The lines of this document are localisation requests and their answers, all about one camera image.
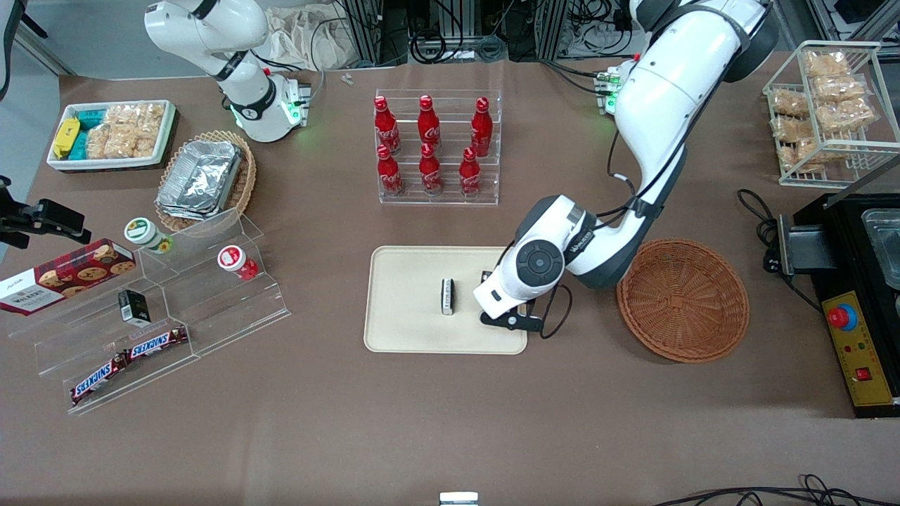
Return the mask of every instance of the yellow panel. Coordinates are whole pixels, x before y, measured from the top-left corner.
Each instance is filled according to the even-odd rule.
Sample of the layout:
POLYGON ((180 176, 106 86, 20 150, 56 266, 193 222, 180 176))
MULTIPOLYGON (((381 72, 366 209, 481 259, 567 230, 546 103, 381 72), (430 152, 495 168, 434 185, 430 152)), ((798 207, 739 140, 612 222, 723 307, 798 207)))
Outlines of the yellow panel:
POLYGON ((844 331, 829 325, 832 333, 834 349, 838 353, 841 369, 844 373, 844 381, 850 390, 850 397, 856 406, 884 406, 892 403, 891 389, 887 386, 884 370, 878 360, 878 353, 872 345, 869 328, 862 318, 860 302, 856 298, 856 292, 847 292, 838 295, 822 303, 825 314, 837 307, 838 304, 847 304, 856 312, 858 323, 856 328, 844 331), (857 379, 857 369, 867 367, 872 379, 860 381, 857 379))

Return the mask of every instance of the teal package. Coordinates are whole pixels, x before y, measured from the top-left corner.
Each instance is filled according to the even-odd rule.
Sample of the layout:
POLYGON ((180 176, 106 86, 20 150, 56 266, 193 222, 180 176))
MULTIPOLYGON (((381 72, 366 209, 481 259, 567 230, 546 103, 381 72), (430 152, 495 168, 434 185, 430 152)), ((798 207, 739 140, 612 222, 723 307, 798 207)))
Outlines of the teal package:
POLYGON ((78 137, 75 137, 75 144, 68 153, 70 160, 87 160, 87 132, 80 131, 78 137))
POLYGON ((79 111, 78 121, 81 122, 81 130, 91 130, 92 128, 103 122, 105 115, 106 111, 104 109, 79 111))

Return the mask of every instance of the aluminum foil container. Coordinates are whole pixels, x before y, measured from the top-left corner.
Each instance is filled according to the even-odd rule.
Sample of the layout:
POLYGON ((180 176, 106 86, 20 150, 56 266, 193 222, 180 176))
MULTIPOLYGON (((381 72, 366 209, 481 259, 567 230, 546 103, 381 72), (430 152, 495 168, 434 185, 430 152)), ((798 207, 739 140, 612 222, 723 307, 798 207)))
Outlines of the aluminum foil container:
POLYGON ((203 219, 222 210, 240 164, 240 148, 230 142, 189 142, 159 189, 156 203, 167 214, 203 219))

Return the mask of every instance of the red button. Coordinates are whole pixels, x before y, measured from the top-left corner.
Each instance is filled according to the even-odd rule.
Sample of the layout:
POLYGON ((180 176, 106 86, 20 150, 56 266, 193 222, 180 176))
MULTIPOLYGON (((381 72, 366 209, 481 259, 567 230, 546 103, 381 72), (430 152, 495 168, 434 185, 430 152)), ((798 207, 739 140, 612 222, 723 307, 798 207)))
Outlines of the red button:
POLYGON ((856 379, 858 381, 869 381, 872 379, 872 373, 868 367, 860 367, 856 370, 856 379))
POLYGON ((842 307, 832 308, 828 311, 828 323, 832 327, 842 329, 850 324, 850 314, 842 307))

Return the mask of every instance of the cookie box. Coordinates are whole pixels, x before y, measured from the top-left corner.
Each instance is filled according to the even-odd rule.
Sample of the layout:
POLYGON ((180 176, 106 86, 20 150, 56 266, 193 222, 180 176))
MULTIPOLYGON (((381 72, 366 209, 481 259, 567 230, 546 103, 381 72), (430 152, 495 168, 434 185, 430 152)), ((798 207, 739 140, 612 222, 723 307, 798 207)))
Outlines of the cookie box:
POLYGON ((157 134, 157 141, 155 147, 153 148, 152 155, 140 158, 99 158, 85 160, 59 159, 59 157, 57 157, 57 155, 53 152, 51 143, 51 149, 49 149, 47 152, 47 165, 57 169, 59 172, 66 173, 109 172, 118 170, 140 170, 142 168, 159 168, 156 166, 162 161, 163 157, 166 154, 166 148, 172 137, 170 134, 172 133, 173 123, 175 122, 176 118, 175 105, 168 100, 153 99, 147 101, 139 100, 132 102, 97 102, 93 104, 67 105, 62 112, 62 117, 59 118, 59 125, 57 126, 57 129, 53 131, 53 135, 56 135, 59 127, 62 126, 62 123, 65 120, 69 118, 76 118, 78 116, 78 113, 82 111, 94 111, 101 109, 105 110, 114 105, 137 105, 141 102, 160 103, 166 106, 166 110, 163 112, 162 123, 160 123, 159 125, 159 134, 157 134))
POLYGON ((0 309, 32 314, 135 267, 134 255, 100 239, 0 284, 0 309))

